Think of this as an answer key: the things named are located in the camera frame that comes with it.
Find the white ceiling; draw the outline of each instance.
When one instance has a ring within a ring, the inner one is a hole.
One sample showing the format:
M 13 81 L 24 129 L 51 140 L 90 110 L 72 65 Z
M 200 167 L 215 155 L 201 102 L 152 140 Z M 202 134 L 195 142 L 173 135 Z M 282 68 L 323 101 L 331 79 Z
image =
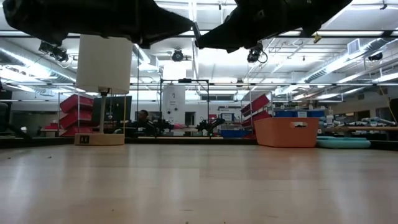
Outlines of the white ceiling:
M 196 18 L 200 29 L 213 29 L 221 24 L 221 18 L 225 18 L 233 9 L 228 6 L 227 9 L 218 10 L 219 2 L 223 6 L 233 5 L 233 0 L 191 0 L 196 1 L 197 9 L 190 16 L 188 10 L 188 0 L 156 0 L 158 5 L 167 10 L 176 12 L 184 17 Z M 398 28 L 398 0 L 387 0 L 389 7 L 385 10 L 379 10 L 377 7 L 382 3 L 378 0 L 354 0 L 354 6 L 348 6 L 341 14 L 338 14 L 331 21 L 327 22 L 322 29 L 342 29 L 342 30 L 391 30 Z M 356 7 L 358 4 L 367 4 L 366 6 Z M 0 14 L 0 30 L 12 30 Z M 21 46 L 28 51 L 40 54 L 37 50 L 40 40 L 32 38 L 11 38 L 8 41 Z M 236 80 L 237 78 L 246 78 L 249 82 L 289 82 L 295 73 L 305 73 L 314 68 L 321 67 L 326 60 L 346 50 L 347 44 L 352 39 L 322 39 L 314 44 L 312 39 L 276 39 L 268 48 L 269 61 L 261 68 L 252 69 L 253 64 L 248 64 L 246 58 L 248 50 L 239 49 L 236 52 L 227 54 L 224 50 L 202 49 L 198 51 L 198 76 L 208 78 L 213 81 Z M 303 44 L 302 48 L 296 52 L 298 45 Z M 78 54 L 79 39 L 66 39 L 63 41 L 63 48 L 68 50 L 69 54 Z M 165 56 L 173 52 L 174 49 L 182 49 L 183 53 L 192 56 L 191 38 L 170 38 L 154 44 L 150 50 L 145 50 L 147 54 L 152 54 L 165 59 Z M 397 53 L 397 44 L 388 46 L 384 61 L 395 58 Z M 367 66 L 372 66 L 380 62 L 366 62 Z M 182 63 L 188 69 L 187 76 L 193 77 L 192 63 Z M 136 68 L 136 59 L 133 58 L 133 68 Z M 338 70 L 338 73 L 352 75 L 364 69 L 363 61 L 350 64 L 345 68 Z M 132 70 L 132 77 L 137 75 L 136 69 Z M 141 73 L 142 76 L 159 78 L 156 73 Z

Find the orange bin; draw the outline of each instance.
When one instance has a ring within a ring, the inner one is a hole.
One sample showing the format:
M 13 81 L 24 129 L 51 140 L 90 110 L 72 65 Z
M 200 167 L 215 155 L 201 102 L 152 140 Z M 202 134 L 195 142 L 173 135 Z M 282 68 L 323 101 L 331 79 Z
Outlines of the orange bin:
M 272 147 L 315 147 L 318 118 L 266 118 L 254 122 L 257 142 Z

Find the wall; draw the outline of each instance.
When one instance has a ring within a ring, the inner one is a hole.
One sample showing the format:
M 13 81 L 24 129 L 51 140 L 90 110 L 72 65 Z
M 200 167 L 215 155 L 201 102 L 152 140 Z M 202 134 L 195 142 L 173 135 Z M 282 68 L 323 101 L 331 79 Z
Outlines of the wall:
M 240 103 L 211 103 L 209 108 L 209 114 L 219 114 L 219 106 L 241 106 Z M 157 103 L 140 103 L 138 110 L 147 111 L 159 111 L 159 104 Z M 137 103 L 133 102 L 131 105 L 131 119 L 134 119 L 135 112 L 137 111 Z M 202 117 L 207 119 L 207 104 L 206 103 L 186 103 L 185 112 L 196 112 L 195 113 L 195 125 L 199 124 Z M 241 113 L 235 110 L 235 117 L 240 117 Z
M 378 92 L 366 92 L 363 100 L 358 100 L 358 96 L 347 98 L 344 103 L 330 105 L 333 114 L 349 113 L 370 110 L 371 116 L 376 116 L 376 109 L 388 107 L 388 99 L 398 98 L 398 89 L 388 88 L 386 96 L 379 95 Z
M 14 114 L 12 115 L 11 124 L 17 128 L 21 128 L 24 126 L 27 128 L 27 134 L 31 136 L 36 136 L 39 127 L 44 128 L 45 126 L 50 125 L 50 123 L 56 120 L 58 120 L 58 115 L 56 113 L 40 114 L 40 112 L 14 112 Z
M 63 101 L 67 96 L 60 96 Z M 13 102 L 11 111 L 58 111 L 58 95 L 40 96 L 27 91 L 13 91 L 13 100 L 51 100 L 51 102 Z
M 28 96 L 31 96 L 31 93 L 28 92 L 17 92 L 15 96 L 13 95 L 14 100 L 24 100 L 27 99 Z M 35 100 L 47 100 L 48 98 L 43 96 L 37 96 Z M 210 114 L 219 114 L 218 107 L 219 106 L 241 106 L 240 103 L 211 103 L 210 104 Z M 153 103 L 139 103 L 139 110 L 147 110 L 147 111 L 159 111 L 159 104 L 156 102 Z M 11 111 L 58 111 L 58 103 L 56 101 L 51 102 L 13 102 L 11 106 Z M 137 102 L 132 102 L 131 105 L 131 114 L 130 119 L 135 120 L 135 112 L 137 111 Z M 235 117 L 240 117 L 241 113 L 238 113 L 239 110 L 235 110 Z M 205 102 L 200 103 L 187 103 L 185 105 L 185 112 L 196 112 L 195 113 L 195 125 L 200 123 L 201 118 L 207 119 L 207 104 Z

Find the ceiling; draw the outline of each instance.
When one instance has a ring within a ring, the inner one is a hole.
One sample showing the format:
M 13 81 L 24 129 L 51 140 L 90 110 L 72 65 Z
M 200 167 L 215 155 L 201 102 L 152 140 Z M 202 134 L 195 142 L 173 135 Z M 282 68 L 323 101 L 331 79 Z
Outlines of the ceiling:
M 192 2 L 196 7 L 189 7 Z M 225 17 L 233 10 L 235 2 L 233 0 L 156 0 L 160 7 L 180 14 L 181 16 L 197 21 L 201 30 L 213 29 L 224 21 Z M 398 12 L 398 0 L 386 0 L 388 7 L 380 10 L 383 1 L 378 0 L 354 0 L 352 5 L 346 7 L 338 15 L 325 23 L 322 30 L 395 30 L 398 28 L 398 21 L 395 19 Z M 0 14 L 0 30 L 12 30 L 4 19 L 4 14 Z M 314 44 L 313 39 L 301 38 L 277 38 L 263 40 L 266 47 L 268 61 L 266 63 L 248 63 L 248 50 L 239 49 L 236 52 L 227 54 L 225 50 L 216 49 L 193 49 L 191 38 L 170 38 L 154 44 L 149 50 L 144 50 L 147 55 L 155 55 L 159 59 L 159 66 L 167 64 L 184 67 L 187 69 L 187 78 L 194 78 L 193 62 L 187 60 L 174 63 L 171 61 L 171 54 L 175 49 L 181 49 L 185 55 L 192 58 L 195 50 L 198 73 L 196 78 L 209 79 L 211 82 L 236 82 L 242 78 L 244 82 L 251 83 L 284 83 L 299 82 L 300 78 L 309 75 L 316 69 L 321 69 L 328 61 L 334 60 L 347 51 L 347 44 L 354 39 L 350 38 L 325 38 Z M 13 43 L 22 49 L 41 55 L 38 51 L 40 40 L 34 38 L 7 38 L 6 41 Z M 361 40 L 363 43 L 372 40 Z M 344 77 L 349 77 L 358 72 L 375 67 L 397 58 L 397 42 L 392 42 L 384 46 L 384 58 L 375 62 L 370 62 L 363 57 L 356 58 L 341 68 L 335 69 L 323 77 L 323 83 L 336 83 Z M 78 55 L 79 39 L 66 39 L 63 41 L 62 48 L 67 49 L 68 54 Z M 56 63 L 52 58 L 44 56 L 45 59 Z M 76 73 L 76 61 L 69 61 L 61 66 L 72 73 Z M 386 67 L 386 71 L 391 71 L 391 65 Z M 138 75 L 137 58 L 132 57 L 132 80 L 137 80 Z M 139 73 L 139 82 L 153 82 L 159 80 L 157 72 Z M 140 90 L 156 91 L 156 86 L 143 85 Z M 237 90 L 236 86 L 214 86 L 214 90 Z M 277 86 L 259 86 L 257 90 L 275 90 Z M 295 91 L 301 94 L 306 89 Z

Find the stacked red bins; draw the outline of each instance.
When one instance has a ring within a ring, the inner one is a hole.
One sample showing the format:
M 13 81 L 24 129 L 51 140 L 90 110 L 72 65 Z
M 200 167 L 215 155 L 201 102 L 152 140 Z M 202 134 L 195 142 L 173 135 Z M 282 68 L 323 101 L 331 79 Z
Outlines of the stacked red bins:
M 257 142 L 271 147 L 315 147 L 318 118 L 266 118 L 254 122 Z
M 60 126 L 66 130 L 62 137 L 74 137 L 76 133 L 92 133 L 91 117 L 93 114 L 94 100 L 80 96 L 80 114 L 78 111 L 78 95 L 74 94 L 60 104 L 62 112 L 66 115 L 60 119 Z
M 242 115 L 245 117 L 245 120 L 242 122 L 242 128 L 244 130 L 254 130 L 252 121 L 254 123 L 257 120 L 271 117 L 264 109 L 268 103 L 269 100 L 267 96 L 261 95 L 241 110 Z M 256 133 L 252 131 L 252 133 L 245 135 L 243 138 L 256 139 Z

